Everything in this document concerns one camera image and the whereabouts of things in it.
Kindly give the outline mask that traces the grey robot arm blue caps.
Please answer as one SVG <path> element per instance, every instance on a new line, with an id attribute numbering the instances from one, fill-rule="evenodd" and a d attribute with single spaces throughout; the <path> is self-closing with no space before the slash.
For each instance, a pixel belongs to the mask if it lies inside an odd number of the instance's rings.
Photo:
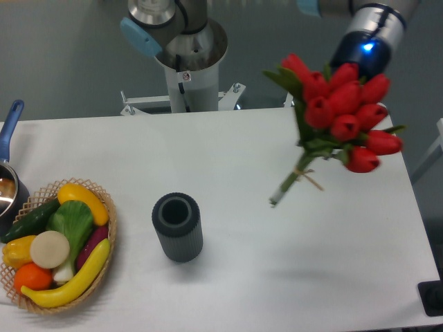
<path id="1" fill-rule="evenodd" d="M 397 50 L 421 1 L 298 1 L 300 11 L 316 17 L 350 17 L 329 62 L 332 71 L 356 64 L 358 77 L 383 73 Z"/>

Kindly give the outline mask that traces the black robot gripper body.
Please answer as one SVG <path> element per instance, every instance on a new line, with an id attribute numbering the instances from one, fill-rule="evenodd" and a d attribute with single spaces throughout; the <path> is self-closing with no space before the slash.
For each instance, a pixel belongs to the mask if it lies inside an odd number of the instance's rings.
<path id="1" fill-rule="evenodd" d="M 370 33 L 353 31 L 342 38 L 329 64 L 334 72 L 343 64 L 356 64 L 358 78 L 369 80 L 385 71 L 392 53 L 390 45 L 384 40 L 371 37 Z"/>

